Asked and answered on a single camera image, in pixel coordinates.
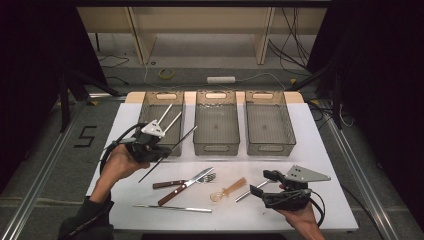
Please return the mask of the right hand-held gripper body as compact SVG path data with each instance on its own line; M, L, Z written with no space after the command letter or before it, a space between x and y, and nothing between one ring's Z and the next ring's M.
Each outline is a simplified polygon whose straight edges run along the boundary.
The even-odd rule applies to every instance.
M298 211L310 202L312 190L310 182L330 181L331 177L316 171L293 165L284 175L283 190L279 193L265 193L260 198L266 208Z

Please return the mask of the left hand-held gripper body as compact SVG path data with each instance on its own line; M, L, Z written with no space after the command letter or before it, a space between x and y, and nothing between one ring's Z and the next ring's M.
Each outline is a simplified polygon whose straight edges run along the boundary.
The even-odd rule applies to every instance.
M159 145L158 136L143 133L141 129L146 123L138 123L135 133L132 135L133 142L128 144L128 152L136 162L157 162L160 158L167 158L172 150L169 147Z

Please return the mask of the metal spoon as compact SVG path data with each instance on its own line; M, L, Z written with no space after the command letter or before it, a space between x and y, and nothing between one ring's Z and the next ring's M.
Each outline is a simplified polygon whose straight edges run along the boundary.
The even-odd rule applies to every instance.
M261 188L261 187L265 186L265 185L266 185L269 181L270 181L270 180L265 180L264 182L262 182L262 183L260 183L260 184L256 185L255 187L256 187L256 188ZM250 191L250 190L246 191L245 193L243 193L242 195L240 195L238 198L236 198L236 199L235 199L235 202L239 202L239 201L241 201L241 200L245 199L245 198L246 198L247 196L249 196L250 194L251 194L251 191Z

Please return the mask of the black chopstick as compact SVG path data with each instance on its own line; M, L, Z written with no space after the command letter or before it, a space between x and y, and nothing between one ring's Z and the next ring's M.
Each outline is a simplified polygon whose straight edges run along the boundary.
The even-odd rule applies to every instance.
M179 147L181 144L182 144L182 142L185 140L185 139L187 139L195 130L196 130L196 128L197 128L197 126L193 126L185 135L183 135L183 137L171 148L171 153L173 153L174 152L174 150L177 148L177 147ZM145 175L137 182L137 183L141 183L164 159L166 159L166 158L168 158L169 157L169 155L170 154L168 154L167 156L165 156L165 157L161 157L155 164L154 164L154 166L150 169L150 170L148 170L148 172L147 173L145 173Z

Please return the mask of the wooden handled fork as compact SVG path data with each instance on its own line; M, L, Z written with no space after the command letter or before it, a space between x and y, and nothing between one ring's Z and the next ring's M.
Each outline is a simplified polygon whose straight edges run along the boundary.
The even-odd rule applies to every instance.
M214 180L216 178L216 174L215 173L211 173L211 174L207 174L205 176L203 176L202 178L197 180L197 183L208 183L211 182L212 180ZM174 181L168 181L168 182L159 182L159 183L154 183L152 185L153 189L160 189L160 188L165 188L165 187L171 187L171 186L177 186L177 185L182 185L184 183L184 180L174 180Z

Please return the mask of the mesh bin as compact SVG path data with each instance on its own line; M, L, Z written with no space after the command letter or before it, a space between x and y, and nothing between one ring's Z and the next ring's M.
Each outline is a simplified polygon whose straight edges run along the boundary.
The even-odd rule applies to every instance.
M193 144L198 156L236 156L240 144L235 91L196 93Z
M159 125L161 129L165 130L179 112L182 112L182 115L159 142L160 146L169 148L172 148L182 138L184 93L182 91L146 92L139 116L139 121L142 123L158 121L171 103L173 103L172 108Z

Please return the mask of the clear grey plastic bin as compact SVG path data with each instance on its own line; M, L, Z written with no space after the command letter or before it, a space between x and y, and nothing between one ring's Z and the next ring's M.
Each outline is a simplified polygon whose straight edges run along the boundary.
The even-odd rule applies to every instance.
M247 154L289 156L297 141L283 91L246 91Z

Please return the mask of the wooden handled knife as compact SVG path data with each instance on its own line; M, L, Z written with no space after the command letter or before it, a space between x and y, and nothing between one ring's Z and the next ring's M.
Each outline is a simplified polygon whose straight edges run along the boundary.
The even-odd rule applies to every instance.
M167 202L169 202L171 199L176 197L178 194L180 194L182 191L184 191L186 188L191 186L192 184L196 183L198 179L202 178L203 176L210 174L214 170L213 167L209 167L204 169L203 171L199 172L197 175L195 175L193 178L189 180L184 180L184 183L182 185L177 185L178 188L173 190L171 193L163 197L158 201L159 206L163 206Z

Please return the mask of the silver table knife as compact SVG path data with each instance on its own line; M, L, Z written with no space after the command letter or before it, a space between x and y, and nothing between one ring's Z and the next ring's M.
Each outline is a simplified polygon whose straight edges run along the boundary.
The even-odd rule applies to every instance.
M133 207L142 207L142 208L175 210L175 211L199 212L199 213L212 213L213 212L212 209L192 208L192 207L172 207L172 206L158 206L158 205L145 205L145 204L133 204L132 206Z

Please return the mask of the person's right hand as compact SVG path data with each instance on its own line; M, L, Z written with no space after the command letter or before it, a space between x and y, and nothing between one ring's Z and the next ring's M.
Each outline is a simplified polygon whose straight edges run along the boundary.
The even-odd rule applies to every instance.
M286 221L305 240L325 240L316 222L312 204L309 203L304 209L298 211L282 210Z

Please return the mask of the person's left hand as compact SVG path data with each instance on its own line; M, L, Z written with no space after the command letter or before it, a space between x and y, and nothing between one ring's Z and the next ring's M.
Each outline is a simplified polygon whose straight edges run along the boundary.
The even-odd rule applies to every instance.
M124 145L118 145L110 154L97 185L111 189L119 180L131 176L140 169L150 167L149 162L137 162Z

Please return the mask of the black metal stand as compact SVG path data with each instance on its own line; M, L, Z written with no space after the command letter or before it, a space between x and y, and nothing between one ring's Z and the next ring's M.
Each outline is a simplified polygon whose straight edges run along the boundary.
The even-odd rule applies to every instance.
M332 98L333 121L336 126L341 129L341 80L339 71L335 66L327 64L324 68L307 77L302 82L290 87L289 91L298 91L316 81L318 81L319 84L315 90L315 94L319 97L327 96Z
M120 95L117 90L109 87L106 82L101 82L78 70L66 69L59 79L59 97L62 116L61 133L65 132L71 120L68 93L71 93L77 101L87 101L89 99L89 93L85 88L86 85L93 85L111 96L117 97Z

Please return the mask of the beige wooden shelf unit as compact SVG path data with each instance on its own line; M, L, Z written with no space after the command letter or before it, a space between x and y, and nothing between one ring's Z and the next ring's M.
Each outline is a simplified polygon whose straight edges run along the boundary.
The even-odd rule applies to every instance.
M250 34L256 62L265 63L272 34L287 34L284 18L298 23L302 35L319 32L326 10L302 7L79 7L89 33L130 33L139 62L147 63L160 33Z

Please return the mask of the black curtain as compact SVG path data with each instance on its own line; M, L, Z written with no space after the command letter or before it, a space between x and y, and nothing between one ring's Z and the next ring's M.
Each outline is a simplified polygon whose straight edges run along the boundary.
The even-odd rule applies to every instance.
M0 193L67 87L107 83L75 6L0 0Z
M310 71L344 38L341 99L424 230L424 0L330 0Z

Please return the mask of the aluminium floor rail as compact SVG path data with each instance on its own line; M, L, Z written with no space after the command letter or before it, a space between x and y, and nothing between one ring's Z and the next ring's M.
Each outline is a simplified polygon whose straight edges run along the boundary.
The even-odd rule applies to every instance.
M353 175L356 184L363 196L364 202L368 207L368 213L371 216L371 219L376 225L377 230L379 231L383 240L399 240L399 236L391 223L388 214L384 210L384 207L380 200L377 197L376 192L371 186L370 181L368 180L365 172L363 171L356 155L354 154L346 136L344 133L337 127L334 123L333 118L324 113L323 117L325 119L324 124L329 125L329 129L336 140L337 145L339 146L345 161Z
M66 142L74 129L75 122L86 106L85 102L77 103L71 112L71 120L68 126L54 138L49 148L48 155L44 158L37 175L28 184L29 188L22 198L16 199L16 211L10 218L5 229L0 233L0 240L17 240L25 224L27 223L36 202L42 193L52 171L63 152Z

